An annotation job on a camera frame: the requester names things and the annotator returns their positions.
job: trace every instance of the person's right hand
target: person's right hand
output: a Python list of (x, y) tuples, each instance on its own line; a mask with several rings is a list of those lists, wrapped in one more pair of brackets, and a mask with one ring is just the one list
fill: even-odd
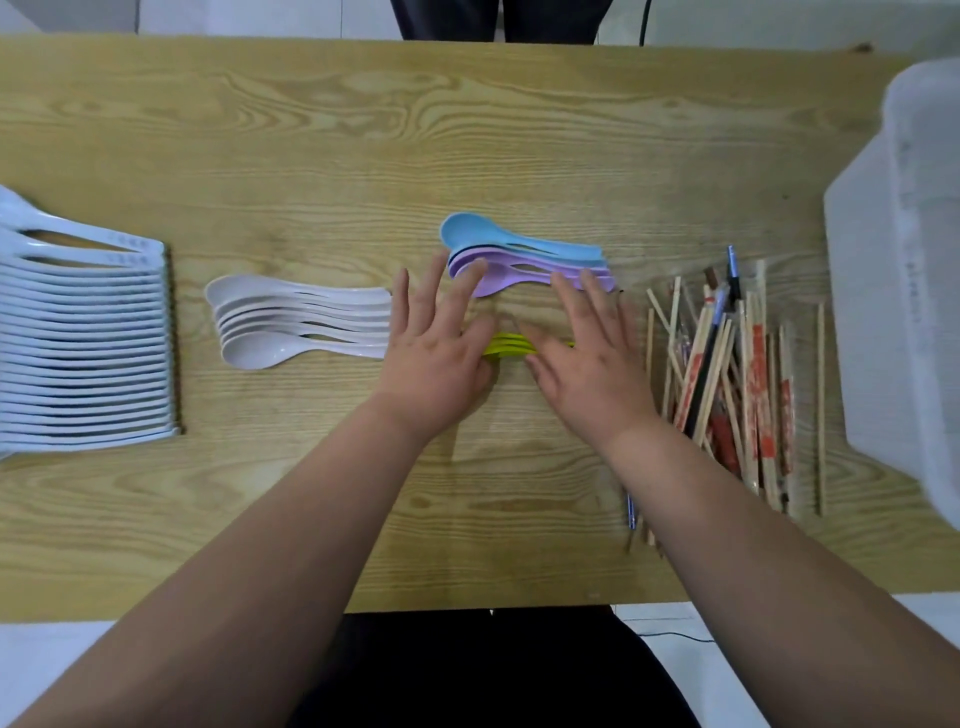
[(622, 434), (662, 420), (640, 364), (629, 304), (622, 294), (614, 303), (589, 270), (580, 280), (586, 295), (561, 274), (550, 277), (573, 329), (573, 349), (533, 325), (521, 323), (520, 330), (537, 349), (526, 361), (543, 396), (603, 455)]

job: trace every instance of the white plastic spoon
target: white plastic spoon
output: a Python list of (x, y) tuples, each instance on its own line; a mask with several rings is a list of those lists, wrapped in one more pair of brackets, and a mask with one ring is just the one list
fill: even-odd
[(230, 339), (221, 354), (227, 364), (237, 369), (266, 369), (304, 352), (335, 352), (382, 359), (387, 347), (380, 344), (314, 341), (285, 333), (258, 331)]
[(143, 339), (121, 339), (120, 341), (60, 341), (34, 336), (20, 336), (6, 333), (0, 329), (0, 351), (19, 351), (14, 347), (27, 350), (36, 350), (36, 356), (64, 356), (65, 358), (79, 358), (81, 356), (127, 356), (145, 353), (161, 353), (167, 351), (167, 341), (162, 336), (152, 336)]
[(31, 311), (35, 311), (37, 314), (42, 313), (43, 315), (47, 313), (63, 313), (69, 314), (71, 317), (81, 314), (100, 316), (121, 313), (162, 315), (166, 312), (163, 303), (156, 301), (127, 303), (124, 302), (121, 297), (117, 297), (118, 300), (116, 302), (92, 304), (78, 297), (73, 303), (54, 303), (44, 298), (28, 299), (23, 296), (11, 295), (11, 289), (9, 288), (7, 291), (6, 294), (0, 294), (0, 305), (5, 308), (9, 305), (28, 307)]
[(228, 301), (257, 296), (303, 295), (327, 300), (335, 299), (345, 303), (390, 302), (390, 291), (386, 288), (327, 288), (255, 275), (223, 276), (212, 280), (207, 284), (204, 294), (207, 302), (214, 308)]
[(49, 437), (45, 435), (12, 435), (0, 433), (0, 449), (14, 452), (80, 452), (82, 450), (148, 443), (180, 434), (178, 427), (154, 427), (131, 436), (120, 432), (88, 437)]
[(27, 404), (78, 404), (90, 405), (99, 402), (141, 401), (150, 398), (169, 398), (170, 383), (166, 378), (144, 384), (137, 382), (114, 387), (40, 386), (18, 380), (0, 378), (0, 401), (18, 401)]
[(73, 406), (68, 404), (26, 404), (19, 401), (4, 401), (0, 417), (12, 415), (41, 415), (46, 417), (117, 417), (133, 415), (137, 412), (154, 412), (160, 409), (171, 409), (168, 400), (147, 400), (139, 402), (123, 402), (120, 404), (100, 404)]
[(95, 243), (126, 248), (138, 253), (163, 254), (163, 243), (149, 237), (129, 235), (125, 232), (97, 228), (51, 215), (37, 209), (16, 192), (0, 185), (0, 225), (15, 231), (49, 231), (73, 235)]
[(27, 321), (36, 322), (38, 328), (50, 328), (51, 324), (60, 324), (69, 326), (70, 330), (78, 330), (77, 326), (96, 325), (96, 326), (125, 326), (132, 330), (138, 328), (148, 328), (149, 326), (165, 327), (167, 322), (167, 312), (158, 311), (126, 311), (116, 314), (104, 313), (68, 313), (63, 311), (42, 311), (35, 310), (28, 306), (6, 303), (0, 308), (0, 321), (9, 321), (18, 317)]
[(52, 265), (24, 260), (18, 257), (3, 256), (0, 253), (0, 270), (6, 275), (35, 280), (51, 285), (98, 286), (122, 288), (125, 286), (163, 286), (165, 271), (155, 268), (149, 271), (134, 271), (127, 268), (78, 268), (66, 265)]
[(104, 303), (152, 303), (164, 305), (166, 296), (162, 289), (155, 287), (133, 287), (132, 289), (104, 289), (100, 286), (71, 287), (51, 285), (35, 280), (8, 276), (0, 271), (0, 287), (9, 296), (46, 301), (49, 303), (66, 303), (73, 305), (100, 305)]
[(124, 429), (126, 427), (140, 427), (160, 425), (164, 422), (173, 423), (173, 409), (168, 404), (152, 409), (137, 409), (127, 412), (105, 412), (94, 415), (64, 414), (27, 414), (5, 408), (0, 411), (0, 427), (26, 432), (20, 425), (45, 425), (48, 427), (82, 427), (86, 425), (100, 425), (101, 429)]
[(291, 311), (286, 308), (264, 308), (258, 311), (234, 316), (226, 324), (218, 327), (220, 336), (228, 336), (232, 331), (246, 324), (268, 324), (284, 322), (288, 324), (323, 324), (330, 327), (342, 328), (346, 331), (377, 331), (389, 332), (390, 325), (382, 321), (364, 321), (362, 319), (341, 319), (335, 316), (315, 313), (312, 311)]
[(136, 431), (156, 427), (158, 425), (172, 425), (173, 417), (169, 410), (152, 414), (139, 420), (111, 420), (110, 418), (92, 418), (91, 422), (81, 424), (78, 422), (69, 422), (63, 420), (53, 422), (40, 418), (37, 422), (11, 422), (6, 419), (0, 419), (0, 432), (12, 432), (21, 435), (82, 435), (94, 432), (119, 432), (121, 430)]
[(276, 333), (287, 333), (292, 336), (326, 336), (331, 339), (338, 339), (339, 341), (346, 341), (353, 344), (386, 345), (390, 340), (389, 331), (384, 331), (383, 333), (379, 331), (347, 331), (343, 328), (274, 321), (269, 324), (253, 323), (231, 328), (221, 339), (221, 343), (226, 344), (227, 341), (232, 338), (254, 331), (275, 331)]
[(390, 305), (367, 303), (351, 305), (347, 303), (328, 304), (320, 299), (303, 299), (291, 296), (254, 297), (228, 301), (213, 309), (213, 319), (223, 322), (231, 316), (256, 311), (261, 308), (289, 308), (299, 311), (317, 311), (344, 319), (369, 319), (371, 321), (389, 321)]
[(56, 371), (79, 370), (79, 371), (99, 371), (130, 372), (134, 368), (153, 365), (154, 367), (165, 366), (168, 363), (167, 351), (165, 349), (155, 353), (144, 353), (135, 356), (110, 356), (93, 358), (89, 356), (66, 358), (64, 356), (53, 355), (49, 352), (33, 351), (25, 353), (23, 350), (0, 350), (0, 363), (22, 364), (27, 367), (38, 367)]
[(86, 265), (110, 266), (115, 268), (133, 268), (153, 270), (164, 265), (162, 255), (144, 255), (142, 253), (117, 253), (96, 248), (71, 248), (68, 245), (56, 245), (35, 240), (7, 228), (0, 228), (0, 255), (4, 257), (40, 258), (61, 260)]
[(121, 387), (132, 386), (132, 391), (137, 391), (138, 387), (156, 386), (158, 383), (166, 381), (169, 373), (164, 370), (153, 370), (148, 372), (131, 372), (125, 376), (63, 376), (59, 373), (51, 375), (46, 370), (38, 370), (34, 367), (22, 367), (18, 364), (0, 363), (0, 388), (10, 384), (33, 384), (37, 387), (54, 387), (60, 389), (82, 390), (84, 388), (99, 387)]
[(14, 336), (31, 336), (44, 341), (103, 341), (130, 342), (130, 346), (157, 336), (166, 340), (167, 329), (158, 322), (155, 326), (130, 328), (126, 324), (111, 324), (108, 327), (90, 324), (51, 324), (18, 316), (6, 316), (0, 312), (0, 332)]

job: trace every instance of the purple plastic spoon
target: purple plastic spoon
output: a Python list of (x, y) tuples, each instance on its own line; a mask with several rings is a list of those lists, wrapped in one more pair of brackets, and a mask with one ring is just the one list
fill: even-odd
[[(563, 263), (553, 263), (540, 257), (512, 253), (505, 251), (503, 248), (496, 248), (495, 246), (478, 246), (469, 248), (468, 252), (462, 251), (450, 258), (446, 264), (447, 269), (450, 272), (450, 276), (455, 277), (465, 266), (481, 257), (485, 258), (491, 263), (502, 263), (503, 265), (510, 265), (514, 267), (517, 265), (529, 265), (539, 268), (547, 273), (550, 271), (559, 271), (568, 278), (571, 276), (578, 276), (580, 274), (580, 270), (587, 267), (576, 264), (565, 265)], [(611, 274), (610, 269), (607, 268), (606, 265), (590, 266), (590, 270), (593, 271), (593, 273), (597, 276), (609, 276)]]
[[(504, 288), (507, 288), (515, 283), (549, 283), (550, 274), (548, 273), (533, 273), (532, 271), (518, 271), (516, 268), (512, 268), (509, 265), (504, 265), (503, 263), (494, 263), (488, 259), (488, 268), (486, 275), (480, 280), (477, 284), (477, 288), (473, 291), (473, 298), (482, 299), (484, 296), (491, 296), (498, 291), (502, 291)], [(580, 282), (580, 276), (566, 276), (576, 288), (583, 290), (583, 284)], [(597, 276), (597, 280), (600, 281), (600, 285), (603, 286), (604, 290), (608, 293), (613, 291), (616, 286), (616, 281), (613, 280), (613, 276)]]

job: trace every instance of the white plastic container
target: white plastic container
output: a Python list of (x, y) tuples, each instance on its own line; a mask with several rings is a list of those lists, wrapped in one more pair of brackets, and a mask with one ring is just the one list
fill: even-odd
[(890, 83), (824, 208), (847, 439), (960, 529), (960, 59)]

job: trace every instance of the blue plastic spoon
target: blue plastic spoon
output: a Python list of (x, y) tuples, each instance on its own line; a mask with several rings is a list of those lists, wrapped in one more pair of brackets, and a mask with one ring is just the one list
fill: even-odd
[(550, 259), (562, 258), (576, 264), (580, 261), (603, 261), (603, 251), (595, 245), (540, 240), (505, 231), (493, 220), (476, 212), (454, 212), (440, 225), (440, 239), (453, 253), (475, 245), (498, 245), (519, 253), (539, 253)]

